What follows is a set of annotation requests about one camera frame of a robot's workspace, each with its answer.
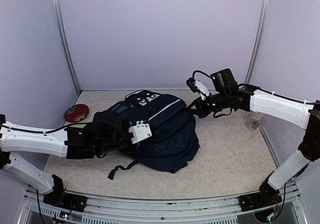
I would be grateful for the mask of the navy blue student backpack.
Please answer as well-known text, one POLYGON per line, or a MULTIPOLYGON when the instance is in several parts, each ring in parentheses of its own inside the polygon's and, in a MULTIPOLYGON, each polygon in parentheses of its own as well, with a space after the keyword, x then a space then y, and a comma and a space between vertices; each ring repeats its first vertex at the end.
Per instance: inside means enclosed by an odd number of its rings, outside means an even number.
POLYGON ((129 170, 137 164, 174 174, 186 167, 200 148, 196 119, 188 112, 186 103, 174 95, 139 90, 102 112, 106 111, 118 113, 132 125, 136 121, 159 125, 158 134, 118 150, 129 155, 133 161, 127 167, 118 165, 111 170, 108 175, 110 180, 114 179, 117 170, 129 170))

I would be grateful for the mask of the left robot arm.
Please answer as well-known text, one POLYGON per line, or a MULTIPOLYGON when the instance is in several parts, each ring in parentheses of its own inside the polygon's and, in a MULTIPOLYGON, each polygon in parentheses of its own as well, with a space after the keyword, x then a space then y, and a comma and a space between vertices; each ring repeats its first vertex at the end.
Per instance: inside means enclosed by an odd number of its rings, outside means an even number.
POLYGON ((137 143, 131 121, 113 111, 98 112, 91 122, 57 129, 24 127, 0 116, 0 169, 14 174, 38 192, 63 207, 70 202, 63 181, 26 161, 19 152, 49 154, 60 158, 81 160, 102 158, 108 152, 137 143))

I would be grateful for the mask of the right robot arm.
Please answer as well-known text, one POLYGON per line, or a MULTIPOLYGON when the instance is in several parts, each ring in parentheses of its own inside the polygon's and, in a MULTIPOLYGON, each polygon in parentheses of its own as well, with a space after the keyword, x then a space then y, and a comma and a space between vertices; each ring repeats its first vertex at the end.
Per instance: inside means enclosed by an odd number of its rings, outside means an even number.
POLYGON ((218 118, 224 109, 241 109, 285 120, 305 131, 297 150, 261 184, 255 200, 260 206, 266 206, 275 198, 275 191, 301 174, 310 162, 320 158, 320 103, 295 100, 258 86, 238 84, 229 68, 210 74, 208 78, 216 94, 211 94, 194 76, 186 81, 191 91, 200 95, 188 107, 199 118, 209 114, 218 118))

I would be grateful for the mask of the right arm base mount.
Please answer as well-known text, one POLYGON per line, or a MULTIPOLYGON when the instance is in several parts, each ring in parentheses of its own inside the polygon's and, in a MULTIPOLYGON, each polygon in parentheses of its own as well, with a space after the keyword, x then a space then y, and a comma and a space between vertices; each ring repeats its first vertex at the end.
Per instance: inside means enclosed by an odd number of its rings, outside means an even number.
POLYGON ((275 190, 268 184, 265 179, 259 187, 257 192, 241 195, 238 197, 239 205, 242 212, 251 211, 281 203, 279 190, 275 190))

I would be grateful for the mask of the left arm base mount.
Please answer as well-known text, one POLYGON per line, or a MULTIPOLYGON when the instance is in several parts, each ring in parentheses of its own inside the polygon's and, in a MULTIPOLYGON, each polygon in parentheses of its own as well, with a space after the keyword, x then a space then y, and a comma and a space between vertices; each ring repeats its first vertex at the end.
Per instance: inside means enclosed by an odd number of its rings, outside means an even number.
POLYGON ((66 192, 62 179, 55 174, 52 175, 52 178, 52 191, 44 195, 43 202, 54 207, 83 213, 87 197, 66 192))

